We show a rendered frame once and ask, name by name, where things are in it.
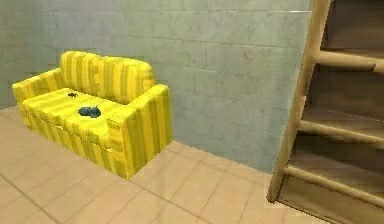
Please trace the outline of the yellow striped sofa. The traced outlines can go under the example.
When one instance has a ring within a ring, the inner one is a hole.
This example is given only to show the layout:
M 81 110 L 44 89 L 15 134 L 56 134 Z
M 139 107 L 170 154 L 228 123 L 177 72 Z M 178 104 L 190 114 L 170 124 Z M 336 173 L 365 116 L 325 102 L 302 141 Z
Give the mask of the yellow striped sofa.
M 126 179 L 172 141 L 169 87 L 144 61 L 67 51 L 12 89 L 28 128 Z M 97 118 L 78 113 L 95 106 Z

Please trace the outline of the dark blue lumpy object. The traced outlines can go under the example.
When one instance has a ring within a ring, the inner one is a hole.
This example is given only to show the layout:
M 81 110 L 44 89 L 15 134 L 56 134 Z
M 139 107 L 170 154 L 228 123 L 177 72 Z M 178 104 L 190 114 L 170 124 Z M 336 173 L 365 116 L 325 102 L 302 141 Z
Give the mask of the dark blue lumpy object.
M 97 118 L 101 115 L 101 111 L 97 106 L 95 106 L 95 107 L 81 107 L 78 110 L 78 113 L 81 116 L 89 116 L 91 118 Z

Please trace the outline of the tan wooden shelf unit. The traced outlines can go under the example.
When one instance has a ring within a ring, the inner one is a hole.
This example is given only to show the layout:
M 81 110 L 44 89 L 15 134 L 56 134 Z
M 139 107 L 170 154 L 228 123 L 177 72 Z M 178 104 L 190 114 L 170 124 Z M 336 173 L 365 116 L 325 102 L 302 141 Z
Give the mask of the tan wooden shelf unit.
M 384 0 L 314 0 L 267 199 L 384 224 Z

